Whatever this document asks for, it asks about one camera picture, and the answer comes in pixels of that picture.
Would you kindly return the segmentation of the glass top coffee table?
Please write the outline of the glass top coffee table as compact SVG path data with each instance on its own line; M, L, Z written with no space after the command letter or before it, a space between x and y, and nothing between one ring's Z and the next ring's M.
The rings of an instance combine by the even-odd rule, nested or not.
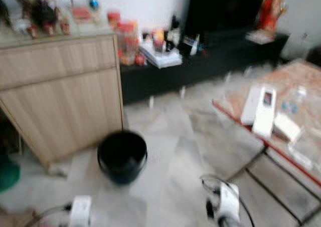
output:
M298 140L287 143L277 137L274 131L270 138L263 138L252 133L251 126L241 124L241 112L250 88L263 84L276 89L275 114L280 112L277 108L284 91L296 86L307 88L307 105L303 108L303 112L290 117L302 128L302 135ZM289 62L273 73L229 92L213 100L212 103L219 112L259 140L262 146L249 162L228 178L228 181L243 175L249 176L270 195L273 201L291 215L296 221L296 227L303 227L312 220L321 219L321 68L303 60ZM316 204L302 215L296 214L291 206L276 193L276 181L257 176L255 173L257 161L268 161L279 174L286 174L287 179L305 190Z

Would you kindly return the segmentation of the black round rubbish bin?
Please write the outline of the black round rubbish bin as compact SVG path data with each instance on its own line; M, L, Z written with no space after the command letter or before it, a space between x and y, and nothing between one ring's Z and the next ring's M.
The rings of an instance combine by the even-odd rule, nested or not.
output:
M99 169L117 185L128 185L138 178L148 160L144 138L133 131L110 133L98 145Z

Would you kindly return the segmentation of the large red lid plastic jar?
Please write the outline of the large red lid plastic jar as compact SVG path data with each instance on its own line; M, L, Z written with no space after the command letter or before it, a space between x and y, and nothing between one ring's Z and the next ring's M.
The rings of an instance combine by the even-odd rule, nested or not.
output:
M135 64L138 54L137 24L135 22L119 22L116 25L118 33L119 63L121 65Z

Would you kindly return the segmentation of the black tv console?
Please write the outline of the black tv console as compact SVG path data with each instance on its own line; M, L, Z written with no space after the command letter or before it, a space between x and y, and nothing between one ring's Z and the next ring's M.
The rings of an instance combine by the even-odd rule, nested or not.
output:
M222 41L213 48L205 48L193 56L188 55L180 65L166 68L152 64L145 67L122 66L122 100L128 105L151 96L178 91L183 86L223 77L229 72L241 72L250 66L276 65L288 40L286 33L277 33L273 42L263 45L239 37Z

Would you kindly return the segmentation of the stack of white books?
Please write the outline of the stack of white books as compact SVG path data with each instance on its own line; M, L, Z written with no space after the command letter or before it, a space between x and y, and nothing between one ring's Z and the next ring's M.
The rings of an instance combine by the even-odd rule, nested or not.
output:
M138 48L147 62L159 69L183 64L183 56L177 49L173 48L168 51L167 41L163 41L162 44L154 41L141 41Z

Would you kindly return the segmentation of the black television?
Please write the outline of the black television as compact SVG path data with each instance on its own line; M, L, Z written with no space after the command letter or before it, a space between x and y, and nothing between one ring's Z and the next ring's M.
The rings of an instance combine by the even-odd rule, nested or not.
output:
M251 27L263 0L189 0L183 33L203 36Z

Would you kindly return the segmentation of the tall white box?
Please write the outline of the tall white box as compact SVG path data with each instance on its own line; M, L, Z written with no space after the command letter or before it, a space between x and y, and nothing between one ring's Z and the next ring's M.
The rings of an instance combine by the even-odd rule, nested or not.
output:
M251 126L252 133L270 138L276 108L276 89L270 85L254 85L248 91L240 122Z

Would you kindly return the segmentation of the light wood low cabinet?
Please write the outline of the light wood low cabinet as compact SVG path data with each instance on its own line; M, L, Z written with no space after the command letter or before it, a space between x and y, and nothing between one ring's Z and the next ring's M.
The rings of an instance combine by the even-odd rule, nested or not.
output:
M0 50L0 106L46 169L124 129L114 33Z

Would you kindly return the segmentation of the red orange figurine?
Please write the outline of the red orange figurine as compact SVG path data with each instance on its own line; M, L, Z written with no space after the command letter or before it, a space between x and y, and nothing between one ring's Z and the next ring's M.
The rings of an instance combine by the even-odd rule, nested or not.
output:
M284 0L263 0L257 29L267 33L275 33L277 22L285 12Z

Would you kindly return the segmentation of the green object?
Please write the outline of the green object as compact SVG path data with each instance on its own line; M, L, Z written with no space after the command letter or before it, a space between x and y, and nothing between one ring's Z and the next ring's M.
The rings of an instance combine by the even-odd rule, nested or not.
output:
M0 161L0 192L12 188L20 179L20 166L8 154L1 154Z

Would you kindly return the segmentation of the pink box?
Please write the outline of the pink box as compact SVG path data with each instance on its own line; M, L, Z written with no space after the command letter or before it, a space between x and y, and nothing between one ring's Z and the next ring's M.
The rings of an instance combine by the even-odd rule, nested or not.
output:
M84 23L92 20L92 12L87 7L71 7L73 20L77 23Z

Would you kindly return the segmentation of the small red lid jar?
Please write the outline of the small red lid jar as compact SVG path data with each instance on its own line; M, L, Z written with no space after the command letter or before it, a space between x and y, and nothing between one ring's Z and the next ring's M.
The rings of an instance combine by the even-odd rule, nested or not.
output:
M112 30L117 30L118 25L121 22L121 13L117 10L110 10L106 12L106 18L108 20L108 25Z

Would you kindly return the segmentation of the clear plastic bag blue print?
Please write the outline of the clear plastic bag blue print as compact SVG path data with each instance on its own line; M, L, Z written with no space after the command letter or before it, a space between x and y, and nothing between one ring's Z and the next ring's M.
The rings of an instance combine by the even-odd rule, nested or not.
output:
M277 110L281 113L295 117L303 112L307 105L307 88L303 86L291 87L285 90L280 97L280 105Z

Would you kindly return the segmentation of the small flat white box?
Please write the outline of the small flat white box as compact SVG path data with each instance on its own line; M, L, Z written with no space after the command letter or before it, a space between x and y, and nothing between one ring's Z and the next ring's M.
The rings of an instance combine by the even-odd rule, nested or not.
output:
M273 131L277 137L287 143L299 139L302 135L302 128L296 124L288 115L277 112L273 121Z

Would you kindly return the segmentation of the dark spiky ornament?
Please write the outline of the dark spiky ornament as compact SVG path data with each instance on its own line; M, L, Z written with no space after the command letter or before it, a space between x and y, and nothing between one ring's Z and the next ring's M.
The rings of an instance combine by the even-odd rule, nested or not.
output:
M57 0L24 0L23 17L32 25L41 28L48 36L69 34L69 23Z

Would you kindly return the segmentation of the black bottle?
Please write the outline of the black bottle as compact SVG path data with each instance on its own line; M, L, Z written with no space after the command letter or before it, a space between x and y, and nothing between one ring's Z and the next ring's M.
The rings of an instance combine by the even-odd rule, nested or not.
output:
M176 15L172 16L170 29L166 32L167 51L172 51L180 43L181 23Z

